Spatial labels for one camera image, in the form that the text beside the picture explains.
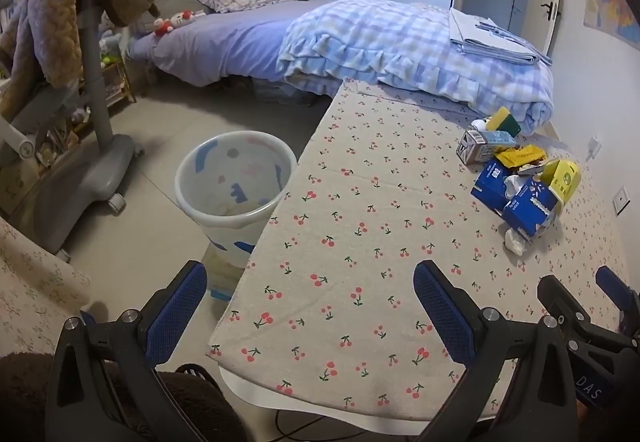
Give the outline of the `white tissue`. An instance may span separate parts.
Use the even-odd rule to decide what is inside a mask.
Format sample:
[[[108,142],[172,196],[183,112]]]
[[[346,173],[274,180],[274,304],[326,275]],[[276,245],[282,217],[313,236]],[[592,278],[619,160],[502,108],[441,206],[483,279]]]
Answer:
[[[518,231],[510,228],[504,233],[504,247],[516,257],[521,258],[527,251],[527,241]]]

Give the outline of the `blue milk carton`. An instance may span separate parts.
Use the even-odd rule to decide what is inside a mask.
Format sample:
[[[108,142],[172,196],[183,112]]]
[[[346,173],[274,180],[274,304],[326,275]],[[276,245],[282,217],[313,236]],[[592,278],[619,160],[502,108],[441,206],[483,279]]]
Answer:
[[[528,178],[503,208],[506,224],[526,240],[544,232],[555,218],[558,199],[543,182]]]

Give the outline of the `yellow paper box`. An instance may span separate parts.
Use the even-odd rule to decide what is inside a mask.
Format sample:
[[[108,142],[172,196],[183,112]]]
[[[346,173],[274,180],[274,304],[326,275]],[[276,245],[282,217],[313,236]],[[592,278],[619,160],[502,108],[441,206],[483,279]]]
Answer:
[[[582,173],[575,162],[555,158],[544,164],[538,180],[549,188],[562,205],[566,205],[578,189]]]

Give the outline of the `yellow snack wrapper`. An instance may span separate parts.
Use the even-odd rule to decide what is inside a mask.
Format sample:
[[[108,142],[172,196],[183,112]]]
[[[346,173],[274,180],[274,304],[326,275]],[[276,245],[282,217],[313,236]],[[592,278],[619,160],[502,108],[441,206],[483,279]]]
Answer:
[[[547,158],[547,153],[535,144],[525,147],[512,147],[496,154],[498,161],[506,168],[517,169],[529,164],[536,164]]]

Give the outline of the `grey milk carton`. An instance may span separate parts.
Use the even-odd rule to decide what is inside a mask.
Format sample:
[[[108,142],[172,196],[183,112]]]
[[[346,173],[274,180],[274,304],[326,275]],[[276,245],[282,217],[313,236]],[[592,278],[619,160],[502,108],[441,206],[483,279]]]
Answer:
[[[484,164],[496,153],[512,147],[516,147],[516,141],[509,132],[471,128],[463,132],[456,153],[464,165]]]

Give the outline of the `yellow green sponge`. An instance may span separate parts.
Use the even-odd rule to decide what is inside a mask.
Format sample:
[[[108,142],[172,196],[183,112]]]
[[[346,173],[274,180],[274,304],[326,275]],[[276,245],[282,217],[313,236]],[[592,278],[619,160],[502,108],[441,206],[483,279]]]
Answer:
[[[518,121],[505,106],[501,106],[501,108],[488,119],[486,130],[504,131],[512,138],[516,138],[521,132],[521,125],[518,124]]]

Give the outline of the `dark blue carton box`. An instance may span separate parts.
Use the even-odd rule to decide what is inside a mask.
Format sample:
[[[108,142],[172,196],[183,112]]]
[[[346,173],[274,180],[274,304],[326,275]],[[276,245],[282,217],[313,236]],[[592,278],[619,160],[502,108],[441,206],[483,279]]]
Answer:
[[[527,177],[506,168],[497,158],[489,161],[474,182],[471,194],[498,216],[518,194]]]

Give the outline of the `white yogurt bottle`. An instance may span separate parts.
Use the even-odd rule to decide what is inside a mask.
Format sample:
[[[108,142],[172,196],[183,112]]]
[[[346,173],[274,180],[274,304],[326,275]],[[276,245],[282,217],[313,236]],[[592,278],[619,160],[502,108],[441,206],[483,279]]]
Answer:
[[[487,123],[487,119],[474,119],[474,121],[472,121],[471,123],[471,126],[477,131],[483,131],[486,130]]]

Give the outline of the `white patterned trash bin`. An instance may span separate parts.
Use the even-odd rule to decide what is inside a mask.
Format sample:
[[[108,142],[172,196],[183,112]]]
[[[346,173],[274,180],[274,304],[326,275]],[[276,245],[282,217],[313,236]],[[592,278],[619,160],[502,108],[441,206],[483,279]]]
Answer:
[[[244,268],[296,167],[292,149],[269,133],[225,132],[183,158],[176,200],[217,256]]]

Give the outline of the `floral fabric seat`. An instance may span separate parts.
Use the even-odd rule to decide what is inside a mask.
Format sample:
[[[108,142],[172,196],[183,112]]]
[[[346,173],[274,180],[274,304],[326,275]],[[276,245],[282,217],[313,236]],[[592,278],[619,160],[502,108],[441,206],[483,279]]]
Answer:
[[[90,301],[90,279],[0,225],[0,353],[52,353],[64,322]]]

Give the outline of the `grey rolling chair stand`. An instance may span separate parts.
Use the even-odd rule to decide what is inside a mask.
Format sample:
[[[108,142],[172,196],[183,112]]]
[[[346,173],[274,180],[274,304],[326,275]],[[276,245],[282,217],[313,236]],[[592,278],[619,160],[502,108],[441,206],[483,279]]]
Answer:
[[[100,19],[97,0],[77,0],[81,74],[64,88],[44,86],[17,117],[1,121],[1,165],[6,167],[34,158],[44,139],[79,106],[90,110],[96,140],[63,147],[11,218],[15,228],[64,261],[70,260],[64,244],[88,207],[105,203],[114,215],[125,209],[119,188],[132,160],[144,153],[139,143],[114,132],[111,125],[100,61]]]

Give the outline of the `wooden toy shelf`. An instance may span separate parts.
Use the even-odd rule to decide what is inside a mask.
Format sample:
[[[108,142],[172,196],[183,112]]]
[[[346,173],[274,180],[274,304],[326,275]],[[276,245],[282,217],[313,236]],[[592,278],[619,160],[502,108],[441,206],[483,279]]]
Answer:
[[[128,74],[125,70],[122,58],[107,54],[101,57],[101,73],[105,83],[106,105],[108,108],[117,106],[122,101],[136,103],[137,98],[131,89]],[[76,126],[84,126],[90,121],[91,109],[89,96],[84,82],[79,85],[79,100],[77,109],[70,119]]]

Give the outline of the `folded blue bed sheets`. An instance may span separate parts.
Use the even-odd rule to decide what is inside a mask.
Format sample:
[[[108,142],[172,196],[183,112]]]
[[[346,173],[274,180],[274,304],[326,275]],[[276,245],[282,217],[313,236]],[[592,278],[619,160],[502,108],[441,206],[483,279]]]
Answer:
[[[464,54],[502,60],[519,65],[547,66],[552,60],[526,39],[500,28],[493,20],[466,14],[457,9],[449,10],[450,42]]]

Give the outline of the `blue plaid ruffled blanket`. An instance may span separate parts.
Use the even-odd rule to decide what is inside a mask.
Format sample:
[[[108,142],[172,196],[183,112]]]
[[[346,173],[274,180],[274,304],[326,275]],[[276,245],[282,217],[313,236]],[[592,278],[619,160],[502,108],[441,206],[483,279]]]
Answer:
[[[334,0],[288,27],[277,68],[290,85],[334,96],[346,78],[423,91],[491,115],[505,106],[530,135],[553,112],[551,66],[464,54],[449,10],[390,0]]]

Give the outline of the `purple bed mattress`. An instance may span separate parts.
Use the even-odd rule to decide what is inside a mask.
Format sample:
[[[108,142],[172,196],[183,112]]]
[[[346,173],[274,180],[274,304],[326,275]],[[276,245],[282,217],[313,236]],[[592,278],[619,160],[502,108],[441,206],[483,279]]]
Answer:
[[[280,82],[277,58],[288,27],[325,3],[284,0],[247,11],[211,13],[162,37],[150,33],[132,39],[128,54],[196,87],[228,76]]]

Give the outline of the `hello kitty plush toy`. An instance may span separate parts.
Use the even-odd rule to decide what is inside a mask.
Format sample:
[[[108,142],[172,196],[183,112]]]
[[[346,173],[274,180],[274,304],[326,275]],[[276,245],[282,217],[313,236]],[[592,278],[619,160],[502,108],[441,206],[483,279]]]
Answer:
[[[182,28],[185,25],[189,25],[198,18],[205,17],[206,13],[203,10],[198,11],[180,11],[174,14],[168,19],[158,18],[154,21],[153,32],[156,37],[163,37],[177,28]]]

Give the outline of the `brown plush blanket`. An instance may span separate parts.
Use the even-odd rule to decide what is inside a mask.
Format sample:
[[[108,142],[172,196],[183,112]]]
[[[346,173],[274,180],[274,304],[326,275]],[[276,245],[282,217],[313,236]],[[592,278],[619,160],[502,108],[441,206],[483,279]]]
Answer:
[[[114,25],[126,26],[143,13],[158,17],[156,0],[96,0]],[[1,96],[1,115],[11,121],[47,82],[63,88],[82,72],[77,0],[21,0],[1,33],[1,73],[9,84]]]

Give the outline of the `white wall switch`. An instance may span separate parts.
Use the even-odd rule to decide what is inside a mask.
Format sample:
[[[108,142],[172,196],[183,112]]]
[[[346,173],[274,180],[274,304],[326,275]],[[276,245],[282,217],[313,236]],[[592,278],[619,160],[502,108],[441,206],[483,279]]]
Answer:
[[[625,187],[620,187],[615,193],[612,203],[616,216],[619,216],[630,203],[630,197]]]

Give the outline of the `white wall socket plug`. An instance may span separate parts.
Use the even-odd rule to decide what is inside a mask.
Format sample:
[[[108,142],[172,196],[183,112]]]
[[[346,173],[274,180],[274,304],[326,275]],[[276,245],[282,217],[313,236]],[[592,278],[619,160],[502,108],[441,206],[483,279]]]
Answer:
[[[589,162],[595,159],[599,154],[599,152],[601,151],[601,149],[602,149],[602,142],[600,141],[600,139],[596,136],[592,136],[589,139],[588,145],[587,145],[586,161]]]

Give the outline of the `wall map poster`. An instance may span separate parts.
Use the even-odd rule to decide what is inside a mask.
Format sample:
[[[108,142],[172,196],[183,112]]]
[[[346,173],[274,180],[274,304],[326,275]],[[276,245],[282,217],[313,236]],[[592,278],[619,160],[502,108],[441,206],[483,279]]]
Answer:
[[[639,23],[626,0],[586,0],[584,25],[639,49]]]

